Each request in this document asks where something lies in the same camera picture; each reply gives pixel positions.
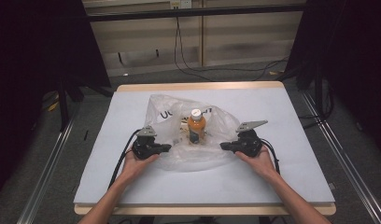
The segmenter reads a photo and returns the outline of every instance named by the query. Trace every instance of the bottle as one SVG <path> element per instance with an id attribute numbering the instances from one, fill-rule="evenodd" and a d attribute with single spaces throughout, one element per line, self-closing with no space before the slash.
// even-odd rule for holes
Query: bottle
<path id="1" fill-rule="evenodd" d="M 205 118 L 200 109 L 193 109 L 188 118 L 188 128 L 190 130 L 190 142 L 198 144 L 205 138 Z"/>

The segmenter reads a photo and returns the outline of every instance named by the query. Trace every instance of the person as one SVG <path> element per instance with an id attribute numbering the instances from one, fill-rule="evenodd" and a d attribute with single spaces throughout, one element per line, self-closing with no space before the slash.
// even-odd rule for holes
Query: person
<path id="1" fill-rule="evenodd" d="M 310 203 L 295 192 L 275 170 L 267 147 L 263 146 L 258 156 L 254 158 L 239 151 L 235 152 L 235 155 L 242 161 L 248 163 L 254 172 L 273 187 L 296 223 L 330 223 L 327 218 L 321 215 Z M 133 152 L 127 153 L 125 158 L 126 162 L 118 178 L 100 201 L 79 223 L 106 224 L 125 188 L 142 173 L 148 164 L 158 159 L 158 157 L 158 155 L 153 155 L 144 161 L 140 161 L 135 157 Z"/>

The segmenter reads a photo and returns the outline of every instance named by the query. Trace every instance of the bottle label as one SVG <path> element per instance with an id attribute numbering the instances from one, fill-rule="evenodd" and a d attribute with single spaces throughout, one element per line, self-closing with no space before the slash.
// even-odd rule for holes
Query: bottle label
<path id="1" fill-rule="evenodd" d="M 193 144 L 198 144 L 199 143 L 199 134 L 194 132 L 192 129 L 190 129 L 190 141 Z"/>

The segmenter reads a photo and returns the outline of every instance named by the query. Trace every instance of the wall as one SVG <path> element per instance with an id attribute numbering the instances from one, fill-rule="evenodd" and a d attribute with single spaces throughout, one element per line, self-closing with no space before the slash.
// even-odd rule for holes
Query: wall
<path id="1" fill-rule="evenodd" d="M 295 4 L 304 0 L 193 0 L 192 7 Z M 88 14 L 170 8 L 170 1 L 83 0 Z M 184 57 L 190 66 L 253 63 L 289 56 L 302 12 L 179 18 Z M 176 19 L 93 22 L 110 76 L 176 69 Z M 123 64 L 119 63 L 118 52 Z"/>

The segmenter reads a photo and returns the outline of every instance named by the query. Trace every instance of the cable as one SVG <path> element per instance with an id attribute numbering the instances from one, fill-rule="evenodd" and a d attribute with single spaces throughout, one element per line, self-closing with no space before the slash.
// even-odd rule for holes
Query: cable
<path id="1" fill-rule="evenodd" d="M 47 102 L 51 97 L 55 96 L 56 94 L 58 94 L 57 91 L 54 91 L 51 95 L 44 96 L 43 99 L 42 99 L 42 103 Z"/>
<path id="2" fill-rule="evenodd" d="M 272 152 L 273 159 L 275 160 L 275 170 L 280 174 L 280 167 L 278 165 L 279 160 L 277 159 L 277 156 L 275 155 L 275 150 L 273 149 L 270 142 L 268 142 L 266 139 L 261 138 L 261 141 Z"/>
<path id="3" fill-rule="evenodd" d="M 277 218 L 278 217 L 273 217 L 272 220 L 270 220 L 270 223 L 274 223 Z"/>
<path id="4" fill-rule="evenodd" d="M 180 46 L 181 46 L 181 53 L 183 55 L 183 51 L 182 51 L 182 38 L 181 38 L 181 31 L 179 30 L 179 22 L 178 22 L 178 18 L 176 18 L 176 40 L 177 40 L 177 37 L 178 37 L 178 34 L 179 34 L 179 40 L 180 40 Z M 176 67 L 178 68 L 179 71 L 181 71 L 182 73 L 186 74 L 186 75 L 189 75 L 189 76 L 194 76 L 194 77 L 200 77 L 202 79 L 205 79 L 207 81 L 210 81 L 210 82 L 215 82 L 215 80 L 212 80 L 210 78 L 207 78 L 207 77 L 202 77 L 202 76 L 199 76 L 199 75 L 196 75 L 196 74 L 193 74 L 193 73 L 188 73 L 188 72 L 185 72 L 184 70 L 182 70 L 178 64 L 176 63 L 176 44 L 174 46 L 174 63 L 176 64 Z"/>
<path id="5" fill-rule="evenodd" d="M 133 224 L 132 220 L 129 218 L 125 218 L 121 220 L 120 222 L 118 222 L 118 224 L 124 224 L 125 222 L 128 222 L 129 224 Z"/>
<path id="6" fill-rule="evenodd" d="M 116 179 L 116 177 L 117 177 L 118 170 L 119 170 L 119 168 L 120 168 L 121 162 L 123 161 L 123 159 L 124 159 L 124 157 L 127 155 L 127 153 L 129 153 L 129 152 L 131 151 L 131 150 L 127 150 L 127 151 L 126 151 L 126 149 L 127 149 L 127 147 L 130 145 L 130 143 L 132 142 L 132 139 L 133 139 L 134 135 L 135 135 L 136 133 L 138 133 L 139 131 L 141 131 L 141 129 L 137 129 L 137 130 L 132 134 L 132 136 L 130 136 L 129 141 L 128 141 L 127 144 L 126 144 L 126 147 L 124 148 L 123 152 L 122 152 L 121 155 L 120 155 L 120 158 L 119 158 L 119 160 L 118 160 L 118 163 L 117 163 L 117 165 L 116 165 L 116 167 L 115 167 L 115 171 L 114 171 L 114 173 L 112 174 L 111 181 L 109 182 L 109 186 L 108 186 L 108 188 L 111 188 L 112 184 L 115 182 L 115 179 Z"/>
<path id="7" fill-rule="evenodd" d="M 165 222 L 163 224 L 219 224 L 216 220 L 218 217 L 214 217 L 211 221 L 203 220 L 202 218 L 195 219 L 193 221 L 178 221 L 178 222 Z"/>
<path id="8" fill-rule="evenodd" d="M 285 57 L 285 58 L 283 58 L 281 60 L 270 62 L 270 63 L 266 64 L 263 68 L 259 68 L 259 69 L 243 69 L 243 68 L 206 68 L 206 69 L 194 69 L 194 68 L 191 68 L 191 67 L 188 66 L 188 64 L 187 64 L 187 62 L 185 61 L 185 58 L 184 58 L 184 51 L 183 51 L 183 45 L 182 45 L 182 35 L 181 35 L 181 29 L 179 27 L 179 19 L 176 18 L 176 45 L 175 45 L 175 49 L 174 49 L 174 62 L 176 64 L 176 67 L 179 69 L 179 71 L 183 72 L 186 75 L 200 77 L 200 78 L 203 78 L 205 80 L 212 81 L 212 82 L 215 82 L 215 80 L 209 79 L 207 77 L 202 77 L 202 76 L 199 76 L 199 75 L 196 75 L 196 74 L 193 74 L 193 73 L 185 72 L 184 70 L 182 70 L 178 66 L 178 64 L 176 62 L 176 46 L 177 46 L 177 38 L 178 38 L 178 36 L 179 36 L 179 46 L 180 46 L 180 49 L 181 49 L 181 58 L 182 58 L 182 61 L 184 62 L 185 66 L 188 69 L 190 69 L 191 71 L 193 71 L 193 72 L 207 72 L 207 71 L 259 72 L 259 71 L 263 71 L 262 74 L 259 77 L 257 77 L 257 78 L 252 80 L 252 81 L 255 81 L 255 80 L 258 80 L 261 77 L 263 77 L 264 73 L 266 72 L 266 69 L 272 68 L 272 67 L 278 65 L 279 63 L 287 62 L 288 61 L 287 58 L 289 57 L 289 56 L 287 56 L 287 57 Z"/>
<path id="9" fill-rule="evenodd" d="M 288 222 L 285 218 L 281 217 L 281 220 L 284 222 L 284 224 L 288 224 Z"/>
<path id="10" fill-rule="evenodd" d="M 331 86 L 328 86 L 328 92 L 325 97 L 325 101 L 327 102 L 325 105 L 325 110 L 327 112 L 324 112 L 322 115 L 303 115 L 298 116 L 299 119 L 318 119 L 316 122 L 306 124 L 303 126 L 304 129 L 311 128 L 317 124 L 321 124 L 323 121 L 328 119 L 328 117 L 332 114 L 332 111 L 334 109 L 334 100 L 333 100 L 333 89 Z"/>

